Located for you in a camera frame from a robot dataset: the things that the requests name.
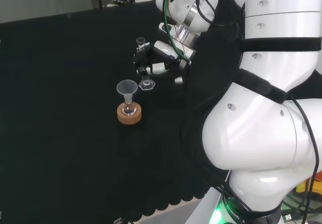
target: glass beaker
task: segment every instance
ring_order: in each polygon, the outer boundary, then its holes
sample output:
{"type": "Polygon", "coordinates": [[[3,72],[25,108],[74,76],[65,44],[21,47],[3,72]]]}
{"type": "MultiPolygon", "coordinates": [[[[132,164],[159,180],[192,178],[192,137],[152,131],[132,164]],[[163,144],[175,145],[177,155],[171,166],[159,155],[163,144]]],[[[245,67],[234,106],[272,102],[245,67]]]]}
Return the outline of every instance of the glass beaker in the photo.
{"type": "Polygon", "coordinates": [[[145,39],[144,38],[137,38],[136,39],[137,44],[137,51],[139,56],[139,65],[140,67],[144,68],[142,80],[139,83],[139,87],[146,91],[146,90],[152,90],[155,86],[155,82],[150,79],[149,74],[146,71],[147,62],[146,62],[146,56],[145,56],[145,39]]]}
{"type": "Polygon", "coordinates": [[[132,80],[123,80],[117,84],[116,90],[124,96],[125,101],[122,105],[122,113],[127,116],[136,113],[137,108],[132,101],[132,95],[137,91],[137,83],[132,80]]]}

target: glass cup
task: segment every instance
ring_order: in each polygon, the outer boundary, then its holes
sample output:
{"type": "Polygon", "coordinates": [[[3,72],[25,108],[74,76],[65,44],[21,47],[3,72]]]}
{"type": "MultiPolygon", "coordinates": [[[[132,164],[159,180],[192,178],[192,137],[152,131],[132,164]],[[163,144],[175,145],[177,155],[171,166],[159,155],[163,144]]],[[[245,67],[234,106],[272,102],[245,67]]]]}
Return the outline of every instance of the glass cup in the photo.
{"type": "MultiPolygon", "coordinates": [[[[137,44],[137,52],[139,55],[139,65],[140,67],[146,69],[147,67],[147,62],[146,62],[146,56],[145,56],[145,39],[144,38],[137,38],[136,39],[136,44],[137,44]]],[[[150,79],[149,74],[145,71],[142,76],[142,80],[139,83],[139,87],[146,91],[146,90],[152,90],[153,87],[155,86],[155,82],[150,79]]]]}

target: black fabric cover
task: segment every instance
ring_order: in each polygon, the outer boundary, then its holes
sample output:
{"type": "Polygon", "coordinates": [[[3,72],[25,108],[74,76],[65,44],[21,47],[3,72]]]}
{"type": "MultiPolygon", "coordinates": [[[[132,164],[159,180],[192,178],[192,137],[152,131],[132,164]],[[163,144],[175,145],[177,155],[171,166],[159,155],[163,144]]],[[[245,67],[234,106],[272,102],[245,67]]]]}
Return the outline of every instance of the black fabric cover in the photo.
{"type": "Polygon", "coordinates": [[[319,51],[321,38],[255,38],[245,39],[242,51],[319,51]]]}
{"type": "Polygon", "coordinates": [[[287,92],[244,69],[237,69],[232,81],[278,104],[282,104],[288,97],[287,92]]]}
{"type": "MultiPolygon", "coordinates": [[[[218,17],[231,20],[225,8],[218,17]]],[[[186,107],[231,79],[240,42],[232,43],[234,28],[202,34],[187,92],[173,87],[175,70],[154,78],[153,91],[133,96],[142,120],[122,125],[116,85],[140,81],[131,60],[135,39],[162,39],[161,21],[153,3],[141,3],[0,25],[1,222],[136,220],[204,196],[209,185],[179,144],[179,126],[186,107]]],[[[308,84],[314,87],[294,95],[321,97],[318,74],[308,84]]],[[[200,144],[202,124],[197,116],[188,124],[196,131],[192,144],[200,144]]]]}

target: green cable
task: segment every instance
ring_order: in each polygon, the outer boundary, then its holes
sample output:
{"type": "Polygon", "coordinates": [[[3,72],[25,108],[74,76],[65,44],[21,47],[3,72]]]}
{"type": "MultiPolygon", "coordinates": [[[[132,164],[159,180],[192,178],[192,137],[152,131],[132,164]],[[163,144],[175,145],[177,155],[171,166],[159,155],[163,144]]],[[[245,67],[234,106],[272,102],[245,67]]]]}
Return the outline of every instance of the green cable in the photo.
{"type": "Polygon", "coordinates": [[[180,52],[180,50],[177,48],[177,46],[175,45],[175,43],[173,42],[173,39],[169,33],[169,28],[168,28],[168,22],[167,22],[167,11],[168,11],[168,0],[165,0],[165,22],[166,22],[166,29],[167,32],[169,34],[169,38],[170,38],[170,42],[172,44],[173,49],[175,50],[175,52],[177,53],[177,55],[185,60],[187,63],[189,63],[190,61],[180,52]]]}

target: black strap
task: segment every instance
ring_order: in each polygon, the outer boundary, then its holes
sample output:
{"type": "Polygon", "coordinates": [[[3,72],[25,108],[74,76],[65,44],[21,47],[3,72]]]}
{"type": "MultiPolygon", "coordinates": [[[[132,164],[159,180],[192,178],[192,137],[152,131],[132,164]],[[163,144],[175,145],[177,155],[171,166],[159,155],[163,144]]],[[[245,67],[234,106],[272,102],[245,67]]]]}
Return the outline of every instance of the black strap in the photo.
{"type": "Polygon", "coordinates": [[[256,38],[245,39],[243,52],[250,51],[320,51],[321,38],[256,38]]]}
{"type": "MultiPolygon", "coordinates": [[[[229,216],[235,221],[237,224],[246,224],[251,223],[253,220],[264,217],[264,216],[271,216],[272,214],[275,214],[277,211],[280,211],[281,205],[278,205],[276,208],[270,211],[253,211],[252,213],[246,213],[245,211],[240,211],[238,208],[234,206],[232,202],[229,200],[227,201],[226,198],[222,197],[223,204],[226,208],[226,211],[228,212],[229,216]]],[[[276,223],[278,223],[281,212],[277,213],[277,220],[276,223]]]]}
{"type": "Polygon", "coordinates": [[[288,96],[287,92],[244,69],[237,69],[232,81],[278,104],[282,104],[288,96]]]}

